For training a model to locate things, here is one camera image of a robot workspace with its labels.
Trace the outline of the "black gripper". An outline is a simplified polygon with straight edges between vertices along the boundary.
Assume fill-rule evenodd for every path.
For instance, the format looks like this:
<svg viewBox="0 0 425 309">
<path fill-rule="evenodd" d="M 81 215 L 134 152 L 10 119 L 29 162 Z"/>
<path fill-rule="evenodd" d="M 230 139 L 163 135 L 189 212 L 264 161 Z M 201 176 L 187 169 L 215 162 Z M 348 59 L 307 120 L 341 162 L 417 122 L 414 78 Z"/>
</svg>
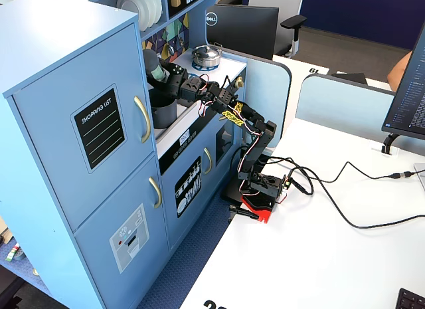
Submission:
<svg viewBox="0 0 425 309">
<path fill-rule="evenodd" d="M 185 68 L 170 63 L 161 57 L 159 57 L 159 65 L 168 79 L 167 82 L 160 82 L 148 76 L 147 82 L 152 87 L 168 98 L 183 99 L 190 102 L 196 102 L 202 98 L 202 90 L 207 86 L 206 80 L 199 76 L 189 77 Z"/>
</svg>

